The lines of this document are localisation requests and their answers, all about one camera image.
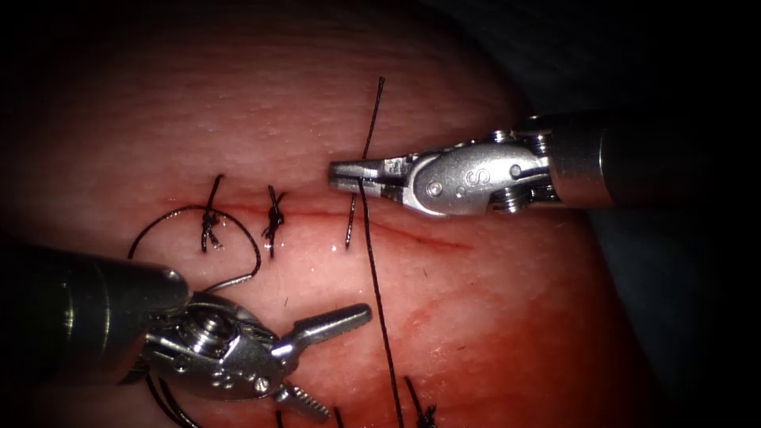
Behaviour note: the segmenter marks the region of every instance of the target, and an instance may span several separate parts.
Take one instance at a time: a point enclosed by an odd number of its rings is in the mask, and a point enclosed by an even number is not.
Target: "screw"
[[[432,197],[437,197],[442,194],[442,184],[440,182],[430,182],[428,183],[428,194]]]
[[[267,390],[269,386],[270,386],[270,380],[267,379],[266,377],[259,377],[254,382],[254,389],[256,390],[256,392],[260,394],[264,394],[264,392]]]
[[[519,165],[513,165],[510,167],[510,175],[512,175],[513,178],[520,177],[521,172],[521,167]]]

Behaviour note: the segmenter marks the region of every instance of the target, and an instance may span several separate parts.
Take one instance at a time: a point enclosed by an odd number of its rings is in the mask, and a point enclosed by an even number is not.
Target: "skin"
[[[2,161],[5,225],[23,239],[124,257],[153,219],[205,204],[257,236],[262,269],[221,294],[284,334],[293,320],[366,302],[373,321],[308,350],[290,377],[347,426],[396,426],[361,205],[327,186],[331,160],[361,154],[386,77],[370,158],[454,144],[528,113],[489,59],[425,11],[252,6],[147,17],[60,65],[33,126]],[[269,259],[267,185],[287,195]],[[625,426],[652,416],[648,370],[583,214],[432,220],[369,201],[386,324],[407,426],[409,376],[447,426]],[[201,253],[201,212],[158,226],[136,258],[192,289],[253,266],[236,227]],[[271,400],[221,403],[176,390],[203,426],[275,426]],[[38,423],[172,426],[143,384],[48,389]],[[288,427],[310,426],[284,413]]]

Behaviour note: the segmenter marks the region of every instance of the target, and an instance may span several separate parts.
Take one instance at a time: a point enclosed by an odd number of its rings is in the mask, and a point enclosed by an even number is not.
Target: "black suture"
[[[169,404],[169,408],[172,409],[175,415],[177,415],[177,418],[182,421],[182,426],[186,426],[188,428],[201,428],[200,425],[195,423],[186,413],[180,405],[177,403],[177,400],[174,399],[174,395],[172,395],[172,391],[169,389],[169,385],[166,384],[164,379],[159,378],[159,386],[161,386],[161,392],[164,393],[164,398],[166,399],[166,403]]]
[[[386,319],[383,315],[383,302],[381,299],[381,287],[378,285],[378,272],[375,269],[375,258],[373,257],[373,244],[370,242],[370,215],[367,209],[367,196],[362,180],[357,180],[359,184],[359,193],[362,197],[362,207],[364,209],[365,221],[365,241],[367,242],[367,257],[370,260],[370,274],[373,275],[373,289],[375,290],[375,301],[378,306],[378,320],[380,321],[380,333],[383,335],[383,347],[386,351],[386,361],[388,362],[388,375],[391,377],[391,388],[394,395],[394,406],[396,407],[396,421],[399,428],[404,428],[402,419],[402,406],[399,402],[399,390],[396,387],[396,374],[394,372],[394,358],[391,355],[391,345],[388,343],[388,332],[386,331]]]
[[[275,232],[281,224],[285,223],[285,217],[280,212],[280,201],[283,200],[285,193],[281,193],[279,197],[275,197],[275,188],[271,185],[267,186],[267,190],[270,192],[270,199],[272,200],[272,208],[267,212],[267,217],[270,218],[270,225],[264,229],[262,236],[270,241],[270,258],[275,257]]]
[[[224,174],[219,174],[214,179],[214,186],[212,186],[212,192],[208,195],[206,211],[202,217],[203,221],[201,221],[201,251],[204,253],[206,252],[207,238],[212,240],[214,248],[222,247],[219,239],[216,238],[216,235],[214,235],[214,232],[212,231],[212,227],[220,223],[220,218],[212,212],[212,204],[214,203],[214,195],[216,195],[216,190],[220,187],[220,181],[222,178],[224,178]]]
[[[343,420],[341,419],[341,412],[337,407],[333,407],[333,415],[335,415],[335,425],[338,428],[343,428]]]
[[[178,426],[185,428],[185,424],[177,417],[177,415],[172,413],[172,410],[170,410],[170,408],[166,406],[166,403],[164,403],[164,400],[161,399],[159,390],[156,389],[156,385],[153,383],[150,375],[145,377],[145,383],[148,385],[148,391],[151,392],[153,400],[159,405],[159,408],[164,412],[167,418],[171,419],[172,422],[176,423]]]
[[[412,397],[412,403],[415,405],[415,413],[418,415],[416,422],[417,428],[436,428],[436,422],[434,421],[434,412],[436,411],[436,405],[428,406],[426,412],[423,413],[423,408],[420,406],[418,395],[415,393],[415,389],[412,387],[412,381],[409,376],[404,377],[404,382],[407,383],[407,389],[410,390],[410,396]]]
[[[418,395],[415,394],[415,389],[412,387],[412,381],[410,380],[410,377],[405,376],[404,382],[407,384],[407,389],[410,390],[410,396],[412,396],[412,403],[415,405],[415,413],[417,413],[418,415],[422,415],[423,408],[420,407],[420,401],[418,400]]]
[[[378,105],[381,103],[381,94],[383,93],[383,85],[386,82],[386,78],[380,76],[378,78],[378,91],[375,95],[375,107],[373,107],[373,116],[370,118],[370,130],[367,132],[367,139],[365,140],[365,150],[362,151],[362,158],[367,158],[367,150],[370,148],[370,139],[373,138],[373,129],[375,128],[375,120],[378,117]],[[349,207],[349,224],[346,225],[346,248],[349,248],[349,242],[351,241],[351,229],[354,226],[354,206],[357,204],[357,194],[351,194],[351,205]]]
[[[129,248],[129,253],[127,254],[127,258],[132,258],[135,255],[135,251],[137,250],[137,246],[140,244],[140,241],[143,239],[143,237],[151,231],[153,227],[155,227],[157,224],[163,222],[164,220],[170,219],[172,217],[177,216],[181,212],[184,211],[190,211],[190,210],[202,210],[205,211],[206,207],[203,205],[188,205],[185,207],[180,207],[177,209],[174,209],[172,211],[169,211],[168,213],[164,214],[163,216],[160,216],[158,219],[153,220],[151,224],[148,224],[138,235],[137,238],[135,238],[135,241],[132,243],[132,246]],[[243,226],[238,219],[231,216],[230,214],[227,214],[224,211],[220,211],[218,209],[212,208],[212,212],[217,214],[219,217],[225,218],[227,220],[230,220],[232,223],[235,224],[235,226],[238,226],[238,228],[243,232],[244,235],[248,238],[249,242],[251,242],[251,246],[254,248],[254,252],[256,254],[256,265],[254,266],[254,269],[251,270],[250,273],[246,273],[245,275],[241,275],[239,277],[234,277],[232,279],[229,279],[227,281],[222,281],[218,284],[214,284],[206,289],[204,289],[204,292],[213,292],[213,291],[219,291],[221,289],[227,288],[231,285],[237,285],[241,282],[245,282],[250,280],[256,273],[259,271],[259,268],[262,266],[262,255],[259,253],[259,247],[256,245],[256,241],[254,241],[254,236],[251,235],[251,233],[246,229],[245,226]]]

